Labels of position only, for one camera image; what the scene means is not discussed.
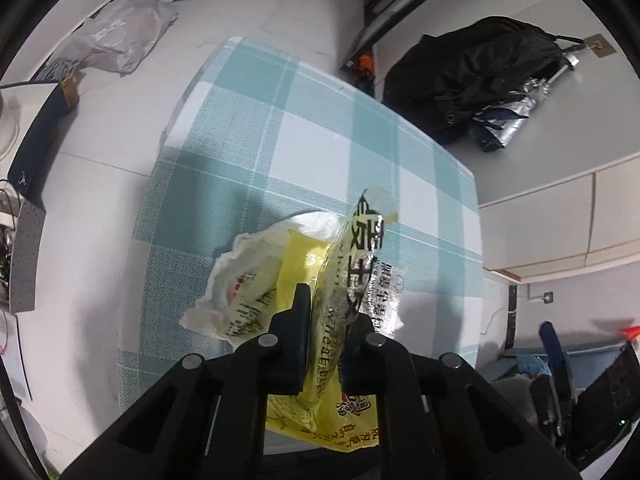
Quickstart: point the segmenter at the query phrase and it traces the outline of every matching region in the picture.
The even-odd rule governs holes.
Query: white floor
[[[130,75],[83,70],[78,110],[47,178],[36,309],[20,315],[47,459],[63,470],[118,415],[116,328],[127,247],[159,137],[209,54],[245,36],[337,75],[362,0],[180,0],[180,15]]]

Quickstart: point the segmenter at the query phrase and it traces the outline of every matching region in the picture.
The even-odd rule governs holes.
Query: metal screw
[[[441,359],[444,365],[449,368],[460,368],[462,366],[462,358],[453,352],[444,354]]]
[[[197,354],[189,354],[182,358],[182,368],[193,370],[202,363],[202,357]]]
[[[371,334],[366,335],[364,341],[369,343],[371,346],[382,346],[386,341],[386,337],[377,332],[372,332]]]
[[[275,334],[270,334],[268,332],[266,334],[262,334],[258,338],[258,345],[264,346],[265,348],[274,346],[277,342],[278,342],[278,336],[276,336]]]

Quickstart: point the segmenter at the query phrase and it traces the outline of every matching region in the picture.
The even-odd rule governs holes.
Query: checkered tablecloth
[[[289,216],[347,214],[379,186],[399,205],[381,257],[407,269],[398,339],[471,364],[482,310],[469,170],[349,84],[253,41],[228,40],[176,107],[132,236],[118,337],[120,407],[179,358],[230,346],[178,325],[214,260],[242,232]]]

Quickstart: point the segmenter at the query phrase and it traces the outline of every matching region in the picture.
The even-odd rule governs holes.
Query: speckled gray panel
[[[36,270],[45,215],[42,209],[22,199],[9,279],[9,312],[12,314],[27,312],[36,306]]]

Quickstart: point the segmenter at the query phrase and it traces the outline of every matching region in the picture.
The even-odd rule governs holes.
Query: black bag
[[[567,51],[558,39],[583,44],[503,16],[437,38],[424,35],[389,70],[382,102],[436,142],[450,144],[477,111],[531,77],[555,74]]]

